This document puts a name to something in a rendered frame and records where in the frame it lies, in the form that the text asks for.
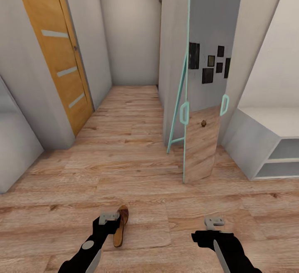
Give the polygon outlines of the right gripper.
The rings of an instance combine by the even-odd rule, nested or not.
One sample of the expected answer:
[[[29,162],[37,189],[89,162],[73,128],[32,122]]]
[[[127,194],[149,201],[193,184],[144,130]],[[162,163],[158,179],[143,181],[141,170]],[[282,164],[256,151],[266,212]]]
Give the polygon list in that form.
[[[191,234],[191,236],[193,242],[197,242],[199,247],[213,249],[210,244],[210,237],[214,232],[214,230],[196,231],[194,234]]]

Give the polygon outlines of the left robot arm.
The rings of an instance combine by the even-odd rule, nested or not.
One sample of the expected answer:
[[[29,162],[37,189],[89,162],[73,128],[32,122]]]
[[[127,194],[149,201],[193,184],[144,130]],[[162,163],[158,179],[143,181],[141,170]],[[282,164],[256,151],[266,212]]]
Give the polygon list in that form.
[[[120,228],[120,213],[100,213],[93,222],[93,235],[81,246],[70,261],[65,261],[58,273],[93,273],[101,259],[101,248],[109,234]]]

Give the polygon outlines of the sandal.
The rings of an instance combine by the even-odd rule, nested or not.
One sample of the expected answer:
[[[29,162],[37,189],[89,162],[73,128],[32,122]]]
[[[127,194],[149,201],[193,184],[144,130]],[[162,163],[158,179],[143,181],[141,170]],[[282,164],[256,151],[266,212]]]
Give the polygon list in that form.
[[[116,248],[119,248],[123,244],[123,232],[129,217],[129,211],[127,206],[122,205],[117,210],[117,213],[120,213],[121,221],[120,221],[120,228],[117,228],[117,231],[114,234],[113,244]]]

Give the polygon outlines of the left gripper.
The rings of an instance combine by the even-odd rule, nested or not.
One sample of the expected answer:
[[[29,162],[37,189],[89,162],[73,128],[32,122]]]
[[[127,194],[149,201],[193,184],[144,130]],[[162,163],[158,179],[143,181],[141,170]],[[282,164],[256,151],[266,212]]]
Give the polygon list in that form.
[[[105,240],[109,234],[115,234],[120,228],[121,216],[117,220],[109,220],[105,225],[99,225],[100,217],[93,222],[93,233],[100,231],[104,234]]]

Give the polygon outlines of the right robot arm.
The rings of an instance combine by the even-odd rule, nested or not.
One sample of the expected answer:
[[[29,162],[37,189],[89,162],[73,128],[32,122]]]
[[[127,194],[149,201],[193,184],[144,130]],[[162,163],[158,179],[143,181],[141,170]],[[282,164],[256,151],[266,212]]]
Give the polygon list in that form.
[[[242,244],[232,232],[215,231],[215,226],[224,226],[221,217],[205,217],[206,231],[191,234],[193,242],[201,248],[210,248],[216,252],[224,273],[262,273],[254,268],[245,256]]]

